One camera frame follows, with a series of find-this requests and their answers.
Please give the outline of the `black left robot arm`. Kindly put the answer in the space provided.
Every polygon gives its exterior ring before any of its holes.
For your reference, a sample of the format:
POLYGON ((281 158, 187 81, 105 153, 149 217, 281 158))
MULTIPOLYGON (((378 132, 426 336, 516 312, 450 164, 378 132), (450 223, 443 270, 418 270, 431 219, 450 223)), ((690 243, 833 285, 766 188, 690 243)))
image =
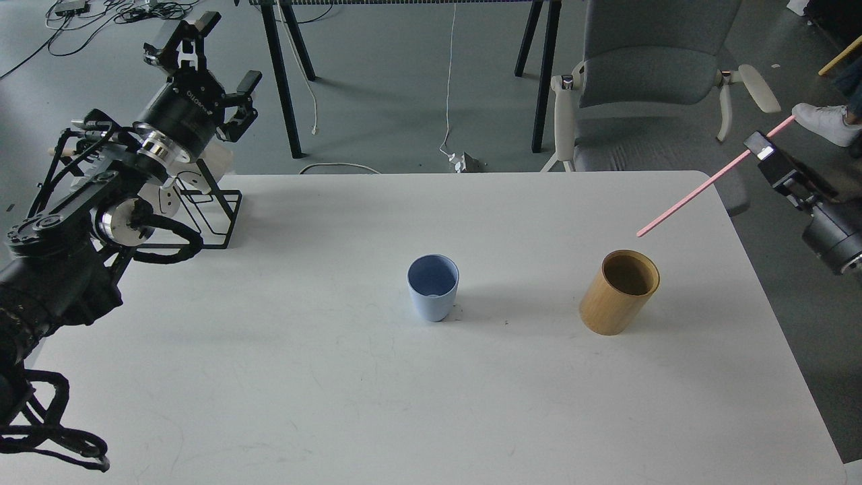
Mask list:
POLYGON ((255 122, 250 70, 227 92, 207 68, 205 39, 221 19, 170 21, 143 59, 166 74, 139 119, 124 126, 95 108, 65 129, 39 193, 4 243, 2 270, 2 452, 51 455, 107 472, 104 439, 62 425, 70 385, 64 375, 28 368, 43 338, 65 326, 92 325, 120 307, 130 262, 170 265, 207 248, 216 234, 200 209, 190 223, 179 207, 215 203, 227 218, 228 246, 242 200, 219 181, 233 162, 225 142, 255 122))

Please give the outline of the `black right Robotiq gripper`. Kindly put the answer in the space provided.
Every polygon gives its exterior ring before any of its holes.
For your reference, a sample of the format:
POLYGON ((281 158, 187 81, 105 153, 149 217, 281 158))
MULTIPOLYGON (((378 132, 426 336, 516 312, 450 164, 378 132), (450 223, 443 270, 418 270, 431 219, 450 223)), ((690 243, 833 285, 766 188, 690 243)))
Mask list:
POLYGON ((860 199, 835 199, 837 191, 814 169, 776 147, 763 132, 743 141, 758 158, 758 169, 774 191, 788 191, 787 199, 810 216, 801 239, 837 276, 860 268, 860 199))

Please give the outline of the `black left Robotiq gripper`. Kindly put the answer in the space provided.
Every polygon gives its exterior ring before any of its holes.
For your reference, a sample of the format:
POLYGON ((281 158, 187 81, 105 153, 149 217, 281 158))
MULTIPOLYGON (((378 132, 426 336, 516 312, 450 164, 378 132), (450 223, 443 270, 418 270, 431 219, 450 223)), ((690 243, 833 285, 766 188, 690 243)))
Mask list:
POLYGON ((196 162, 216 129, 220 141, 237 142, 258 116, 253 92, 263 77, 261 71, 247 71, 235 92, 225 95, 207 68, 205 39, 221 19, 221 13, 206 11, 194 22, 168 21, 153 43, 143 45, 145 63, 163 71, 166 83, 139 114, 135 131, 142 136, 160 132, 178 144, 191 162, 196 162), (235 108, 225 122, 224 107, 235 108))

